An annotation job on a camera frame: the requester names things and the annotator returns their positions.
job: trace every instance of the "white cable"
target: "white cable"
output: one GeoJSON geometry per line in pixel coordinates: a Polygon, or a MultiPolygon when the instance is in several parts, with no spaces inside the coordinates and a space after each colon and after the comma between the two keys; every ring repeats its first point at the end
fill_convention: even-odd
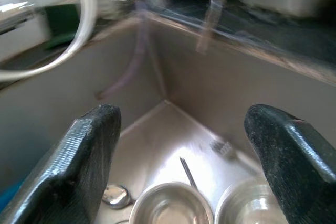
{"type": "Polygon", "coordinates": [[[51,63],[31,70],[0,70],[0,81],[15,81],[48,71],[70,59],[90,38],[97,16],[97,0],[80,0],[81,15],[78,30],[68,48],[51,63]]]}

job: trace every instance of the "steel bowl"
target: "steel bowl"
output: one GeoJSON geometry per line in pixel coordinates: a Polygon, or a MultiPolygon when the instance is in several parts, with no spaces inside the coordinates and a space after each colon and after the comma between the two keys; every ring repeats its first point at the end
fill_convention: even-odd
{"type": "Polygon", "coordinates": [[[288,224],[266,179],[229,187],[221,196],[215,224],[288,224]]]}
{"type": "Polygon", "coordinates": [[[171,182],[146,189],[134,204],[130,224],[213,224],[206,199],[193,187],[171,182]]]}

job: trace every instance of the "countertop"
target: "countertop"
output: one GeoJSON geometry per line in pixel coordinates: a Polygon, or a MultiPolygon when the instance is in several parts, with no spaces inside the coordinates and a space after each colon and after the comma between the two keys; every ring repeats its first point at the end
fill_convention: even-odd
{"type": "MultiPolygon", "coordinates": [[[[199,29],[208,7],[209,0],[169,0],[166,9],[155,12],[163,18],[199,29]]],[[[91,42],[114,24],[99,20],[91,42]]],[[[239,0],[227,0],[216,32],[245,45],[262,48],[267,53],[272,52],[268,58],[277,57],[288,68],[336,86],[336,26],[318,19],[298,19],[251,8],[239,0]]],[[[1,62],[0,68],[17,70],[40,66],[57,57],[64,49],[61,46],[44,50],[42,44],[1,62]]],[[[0,83],[0,89],[10,84],[0,83]]]]}

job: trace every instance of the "sink basin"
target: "sink basin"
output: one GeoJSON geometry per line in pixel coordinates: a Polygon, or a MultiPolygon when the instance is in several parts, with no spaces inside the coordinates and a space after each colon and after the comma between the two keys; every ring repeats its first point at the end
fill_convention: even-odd
{"type": "MultiPolygon", "coordinates": [[[[155,15],[151,43],[131,78],[99,98],[132,62],[138,24],[131,17],[107,28],[62,66],[1,91],[0,191],[24,178],[74,118],[100,103],[121,108],[110,183],[126,187],[134,199],[153,184],[188,184],[183,157],[214,211],[229,186],[261,173],[243,126],[257,103],[310,122],[336,147],[334,83],[294,71],[279,52],[231,37],[215,37],[199,54],[196,29],[155,15]],[[236,158],[211,148],[218,139],[232,144],[236,158]]],[[[127,220],[130,210],[102,203],[97,223],[127,220]]]]}

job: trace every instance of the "metal spoon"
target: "metal spoon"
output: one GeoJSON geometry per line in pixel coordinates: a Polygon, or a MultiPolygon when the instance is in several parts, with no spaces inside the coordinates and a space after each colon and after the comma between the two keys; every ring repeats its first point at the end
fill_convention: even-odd
{"type": "Polygon", "coordinates": [[[102,200],[112,209],[122,209],[134,203],[130,193],[120,185],[107,185],[102,200]]]}
{"type": "Polygon", "coordinates": [[[196,183],[195,183],[195,180],[194,180],[194,178],[193,178],[193,175],[191,175],[191,172],[190,172],[189,167],[188,167],[188,165],[187,165],[187,162],[186,162],[185,159],[182,158],[182,157],[180,157],[180,161],[181,161],[181,163],[182,163],[182,166],[183,166],[183,168],[184,168],[185,173],[187,174],[187,177],[188,177],[188,179],[189,179],[190,185],[191,185],[192,187],[194,187],[196,190],[198,190],[198,189],[197,189],[197,186],[196,186],[196,183]]]}

